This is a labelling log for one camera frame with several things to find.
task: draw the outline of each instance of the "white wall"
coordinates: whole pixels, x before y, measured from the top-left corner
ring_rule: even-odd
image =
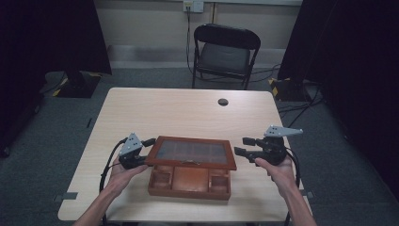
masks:
[[[294,6],[205,2],[203,13],[190,15],[190,61],[194,29],[214,20],[217,24],[243,27],[258,34],[262,46],[256,67],[280,63],[299,12],[297,1],[283,2],[294,2]],[[127,63],[138,67],[148,61],[159,67],[185,66],[188,22],[182,1],[102,0],[96,1],[96,7],[105,43],[111,46],[110,60],[114,67],[127,66]]]

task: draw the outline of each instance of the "black cable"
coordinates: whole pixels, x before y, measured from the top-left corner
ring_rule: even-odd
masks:
[[[212,24],[215,21],[215,8],[216,8],[216,3],[214,2],[214,6],[212,7]]]
[[[282,115],[282,116],[280,116],[279,118],[280,118],[280,119],[283,119],[287,114],[288,114],[288,112],[285,112],[285,114]]]
[[[112,161],[112,156],[114,156],[114,152],[117,150],[117,148],[120,146],[120,144],[123,144],[124,142],[126,142],[127,138],[121,140],[120,142],[118,142],[118,144],[115,146],[115,148],[112,150],[111,154],[109,155],[108,161],[106,162],[105,168],[103,173],[101,174],[101,180],[100,180],[100,188],[99,191],[102,192],[104,190],[104,182],[105,182],[105,178],[106,178],[106,174],[108,173],[109,169],[111,169],[112,167],[118,165],[112,165],[109,167],[109,164]],[[103,226],[107,226],[108,222],[106,220],[106,214],[104,214],[103,216]]]
[[[285,149],[290,150],[293,154],[290,154],[287,152],[287,155],[290,156],[291,160],[294,162],[295,165],[295,184],[299,188],[300,185],[300,169],[299,169],[299,159],[297,158],[295,152],[287,147]],[[284,226],[288,226],[290,224],[290,212],[287,213],[287,216],[285,217],[284,221]]]
[[[294,118],[293,121],[291,121],[291,123],[287,126],[288,128],[291,128],[291,126],[293,126],[294,122],[307,110],[309,109],[309,107],[313,104],[314,100],[316,99],[317,94],[319,93],[320,90],[320,86],[317,87],[317,91],[314,94],[313,99],[311,99],[311,102],[305,107],[303,108],[303,110]]]
[[[190,42],[191,42],[190,41],[190,33],[191,33],[190,32],[190,11],[191,11],[191,8],[190,7],[186,7],[185,9],[187,11],[187,23],[188,23],[188,26],[187,26],[187,42],[186,42],[186,46],[185,46],[185,56],[186,56],[188,70],[191,72],[191,74],[193,74],[193,71],[190,68],[189,59],[188,59],[188,57],[190,55]]]
[[[311,105],[309,105],[309,104],[304,104],[304,105],[287,105],[287,106],[282,106],[282,107],[279,107],[278,110],[279,110],[279,113],[301,110],[301,109],[303,109],[303,108],[305,108],[305,107],[308,107],[308,106],[319,105],[320,103],[323,102],[323,100],[324,100],[324,98],[320,98],[319,100],[317,100],[315,103],[313,103],[313,104],[311,104]]]
[[[267,73],[267,72],[270,72],[270,71],[273,71],[273,70],[278,70],[279,68],[276,68],[277,66],[280,66],[281,64],[276,64],[276,65],[274,65],[273,67],[272,67],[272,69],[268,69],[268,70],[264,70],[264,71],[258,71],[258,72],[255,72],[255,73]]]

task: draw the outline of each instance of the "black round object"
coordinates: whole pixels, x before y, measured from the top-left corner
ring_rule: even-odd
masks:
[[[220,98],[220,99],[217,101],[217,103],[218,103],[219,105],[225,106],[225,105],[228,105],[228,104],[229,104],[229,101],[226,100],[226,99],[224,99],[224,98]]]

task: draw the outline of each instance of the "human arm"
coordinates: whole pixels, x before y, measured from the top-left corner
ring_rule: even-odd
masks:
[[[127,170],[120,164],[118,158],[114,160],[114,165],[108,184],[93,201],[88,210],[74,222],[74,226],[97,226],[109,205],[120,195],[122,190],[127,187],[130,180],[148,167],[144,165]]]
[[[285,200],[290,216],[295,226],[314,226],[314,221],[311,211],[299,188],[295,184],[295,177],[291,159],[287,156],[278,166],[269,164],[266,160],[256,158],[255,163],[267,170],[267,175],[272,176],[276,183],[279,194]]]

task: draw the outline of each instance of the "black curtain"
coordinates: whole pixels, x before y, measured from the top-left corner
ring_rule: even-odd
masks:
[[[304,0],[279,79],[322,83],[346,135],[399,199],[398,15],[396,0]]]
[[[53,71],[111,74],[92,0],[0,0],[0,149]]]

